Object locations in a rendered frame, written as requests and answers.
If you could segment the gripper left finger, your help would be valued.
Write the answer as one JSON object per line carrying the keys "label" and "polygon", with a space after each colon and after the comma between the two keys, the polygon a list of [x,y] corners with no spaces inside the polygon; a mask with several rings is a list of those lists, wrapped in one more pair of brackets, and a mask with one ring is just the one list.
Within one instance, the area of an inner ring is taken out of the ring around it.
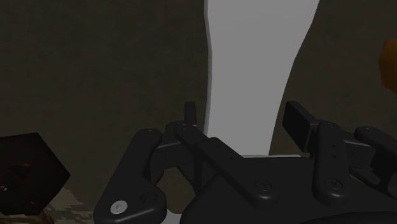
{"label": "gripper left finger", "polygon": [[135,133],[94,209],[94,223],[162,224],[167,203],[157,183],[171,167],[181,171],[195,195],[219,175],[254,208],[277,202],[274,182],[218,138],[199,131],[196,104],[186,102],[184,120],[169,123],[165,132]]}

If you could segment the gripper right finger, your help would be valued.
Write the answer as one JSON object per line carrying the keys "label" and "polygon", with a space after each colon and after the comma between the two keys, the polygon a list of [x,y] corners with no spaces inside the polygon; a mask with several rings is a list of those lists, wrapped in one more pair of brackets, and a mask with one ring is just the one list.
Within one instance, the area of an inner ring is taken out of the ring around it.
{"label": "gripper right finger", "polygon": [[347,201],[355,192],[351,177],[397,200],[397,139],[375,127],[348,133],[296,101],[286,103],[282,126],[314,160],[312,192],[321,203]]}

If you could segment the dark brown box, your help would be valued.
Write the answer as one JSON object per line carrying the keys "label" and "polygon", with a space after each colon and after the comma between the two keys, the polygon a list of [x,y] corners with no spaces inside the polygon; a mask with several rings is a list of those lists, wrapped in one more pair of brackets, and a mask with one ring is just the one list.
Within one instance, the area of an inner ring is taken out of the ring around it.
{"label": "dark brown box", "polygon": [[1,214],[39,214],[69,177],[38,133],[0,137]]}

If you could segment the orange round object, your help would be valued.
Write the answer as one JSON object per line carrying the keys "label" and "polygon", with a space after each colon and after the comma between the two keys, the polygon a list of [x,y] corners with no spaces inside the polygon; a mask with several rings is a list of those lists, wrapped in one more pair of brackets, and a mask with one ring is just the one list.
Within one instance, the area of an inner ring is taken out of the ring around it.
{"label": "orange round object", "polygon": [[397,39],[384,42],[378,65],[383,86],[397,93]]}

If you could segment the white curved slab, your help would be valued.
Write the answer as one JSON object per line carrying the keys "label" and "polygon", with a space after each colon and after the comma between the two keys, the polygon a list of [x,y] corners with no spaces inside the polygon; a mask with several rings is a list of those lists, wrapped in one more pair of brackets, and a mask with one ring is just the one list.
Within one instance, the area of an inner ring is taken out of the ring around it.
{"label": "white curved slab", "polygon": [[266,157],[284,90],[319,0],[204,0],[204,132],[244,157]]}

